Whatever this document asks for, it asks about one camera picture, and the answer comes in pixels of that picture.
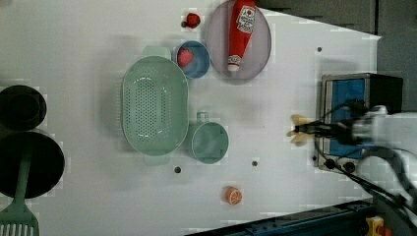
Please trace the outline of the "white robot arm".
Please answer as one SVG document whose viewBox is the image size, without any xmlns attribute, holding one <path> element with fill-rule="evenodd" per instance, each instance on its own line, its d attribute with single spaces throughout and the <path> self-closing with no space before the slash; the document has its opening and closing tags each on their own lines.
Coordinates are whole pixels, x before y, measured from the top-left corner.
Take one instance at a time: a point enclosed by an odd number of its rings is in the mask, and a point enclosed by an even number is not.
<svg viewBox="0 0 417 236">
<path fill-rule="evenodd" d="M 343 145 L 364 149 L 362 156 L 384 159 L 394 171 L 404 191 L 416 204 L 416 187 L 406 175 L 401 152 L 416 153 L 416 114 L 388 114 L 383 105 L 374 106 L 361 116 L 327 124 L 293 114 L 294 129 L 287 133 L 291 143 L 302 146 L 309 139 L 337 140 Z"/>
</svg>

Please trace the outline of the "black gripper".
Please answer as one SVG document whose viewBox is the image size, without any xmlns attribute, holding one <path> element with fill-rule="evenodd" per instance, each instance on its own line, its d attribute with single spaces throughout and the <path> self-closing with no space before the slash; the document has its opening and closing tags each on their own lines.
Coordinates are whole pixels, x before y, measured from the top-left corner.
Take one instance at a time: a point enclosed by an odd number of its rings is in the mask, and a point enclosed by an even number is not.
<svg viewBox="0 0 417 236">
<path fill-rule="evenodd" d="M 311 122 L 296 125 L 295 131 L 308 132 L 306 134 L 312 137 L 335 139 L 343 145 L 355 144 L 353 139 L 353 121 L 350 119 L 343 119 L 335 124 L 326 124 L 326 133 L 320 133 L 322 128 L 322 122 Z"/>
</svg>

